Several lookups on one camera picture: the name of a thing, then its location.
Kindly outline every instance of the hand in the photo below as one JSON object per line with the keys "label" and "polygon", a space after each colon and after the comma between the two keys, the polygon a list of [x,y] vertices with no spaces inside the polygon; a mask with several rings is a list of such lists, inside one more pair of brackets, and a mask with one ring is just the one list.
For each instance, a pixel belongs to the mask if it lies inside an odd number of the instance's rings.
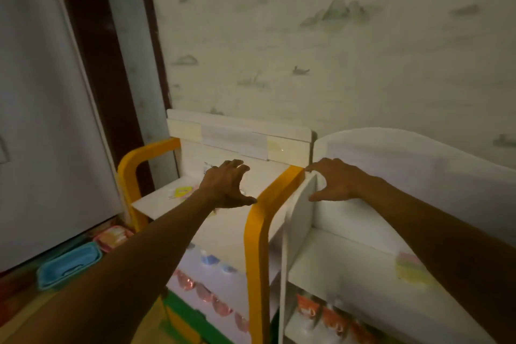
{"label": "hand", "polygon": [[219,167],[213,166],[204,175],[199,191],[206,191],[214,197],[215,208],[236,208],[256,203],[256,199],[244,196],[240,182],[250,168],[239,159],[226,161]]}
{"label": "hand", "polygon": [[362,193],[371,188],[378,179],[340,159],[322,158],[319,162],[306,167],[305,170],[318,171],[326,179],[326,187],[308,198],[311,202],[322,200],[338,202],[360,198]]}

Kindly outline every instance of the left hand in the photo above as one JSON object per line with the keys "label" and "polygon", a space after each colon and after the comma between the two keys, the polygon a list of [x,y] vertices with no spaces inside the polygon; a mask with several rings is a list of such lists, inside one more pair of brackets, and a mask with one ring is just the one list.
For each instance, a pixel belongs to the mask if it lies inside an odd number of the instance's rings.
{"label": "left hand", "polygon": [[213,166],[204,175],[199,191],[205,191],[214,197],[215,208],[236,208],[256,203],[256,199],[244,196],[240,191],[240,182],[250,168],[240,159],[226,161],[220,166]]}

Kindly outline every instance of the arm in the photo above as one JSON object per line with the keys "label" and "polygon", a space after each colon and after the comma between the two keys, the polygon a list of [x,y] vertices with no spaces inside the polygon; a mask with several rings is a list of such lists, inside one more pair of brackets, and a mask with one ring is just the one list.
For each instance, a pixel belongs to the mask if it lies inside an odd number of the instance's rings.
{"label": "arm", "polygon": [[497,342],[514,342],[516,249],[340,159],[323,158],[306,170],[327,182],[310,201],[363,199]]}
{"label": "arm", "polygon": [[6,344],[130,343],[210,212],[256,202],[240,192],[248,170],[240,160],[208,170],[190,198],[106,255]]}

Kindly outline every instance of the blue basket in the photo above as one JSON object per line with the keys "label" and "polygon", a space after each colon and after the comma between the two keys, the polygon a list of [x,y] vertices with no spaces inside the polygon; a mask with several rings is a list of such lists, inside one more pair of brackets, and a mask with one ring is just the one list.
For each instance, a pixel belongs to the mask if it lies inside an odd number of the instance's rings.
{"label": "blue basket", "polygon": [[85,243],[39,267],[38,288],[40,290],[61,288],[101,258],[102,252],[95,242]]}

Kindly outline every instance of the yellow frame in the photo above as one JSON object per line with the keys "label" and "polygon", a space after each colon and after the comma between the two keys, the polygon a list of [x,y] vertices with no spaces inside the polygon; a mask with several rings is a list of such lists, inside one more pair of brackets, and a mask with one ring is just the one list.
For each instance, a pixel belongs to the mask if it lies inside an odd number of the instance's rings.
{"label": "yellow frame", "polygon": [[[178,138],[170,138],[132,150],[122,158],[118,166],[118,178],[136,231],[143,230],[149,223],[145,215],[132,207],[132,203],[141,198],[136,168],[142,162],[180,147],[181,141]],[[243,241],[249,297],[249,332],[253,344],[268,344],[270,341],[268,240],[270,224],[276,212],[303,181],[304,169],[290,166],[261,192],[247,217]]]}

